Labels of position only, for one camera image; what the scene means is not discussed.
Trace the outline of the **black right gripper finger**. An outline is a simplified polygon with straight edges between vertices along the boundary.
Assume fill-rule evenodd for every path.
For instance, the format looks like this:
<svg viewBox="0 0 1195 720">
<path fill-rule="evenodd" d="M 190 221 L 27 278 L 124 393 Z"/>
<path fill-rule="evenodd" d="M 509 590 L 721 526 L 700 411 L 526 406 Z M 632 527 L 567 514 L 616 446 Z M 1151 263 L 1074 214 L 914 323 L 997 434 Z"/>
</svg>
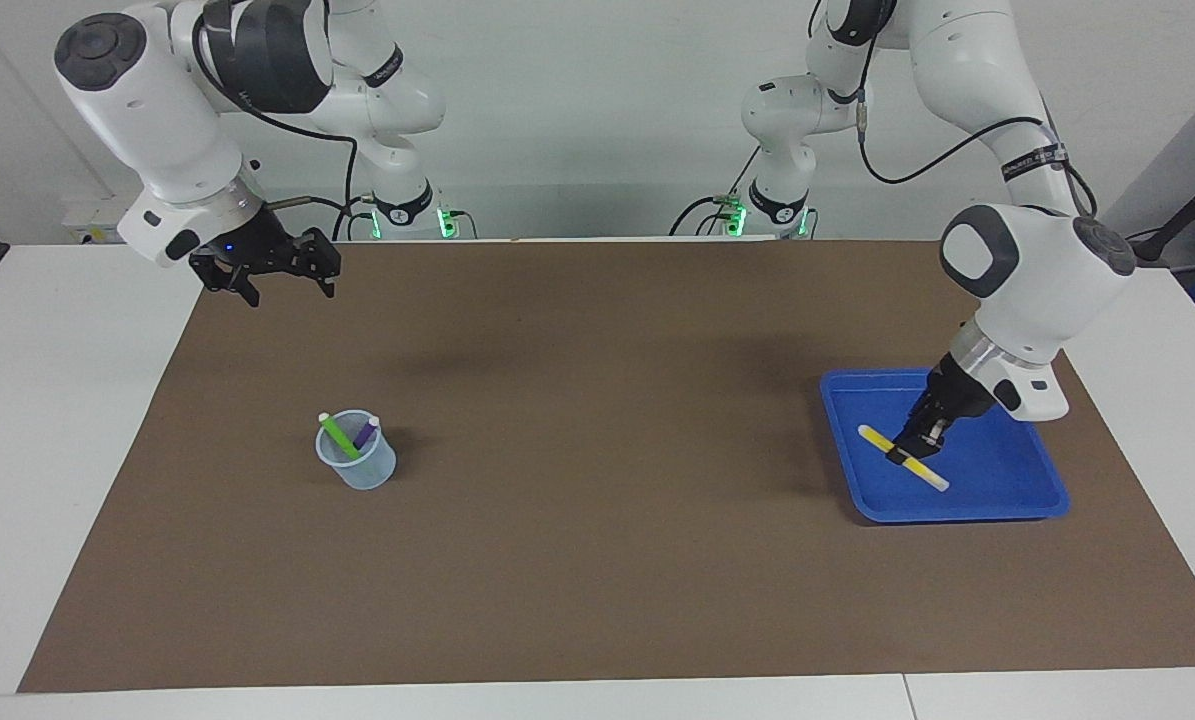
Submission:
<svg viewBox="0 0 1195 720">
<path fill-rule="evenodd" d="M 327 299 L 336 295 L 341 270 L 341 252 L 321 229 L 310 228 L 298 238 L 298 277 L 314 281 Z"/>
<path fill-rule="evenodd" d="M 189 265 L 210 293 L 235 293 L 250 307 L 259 307 L 261 293 L 250 281 L 249 266 L 222 266 L 216 258 L 190 258 Z"/>
</svg>

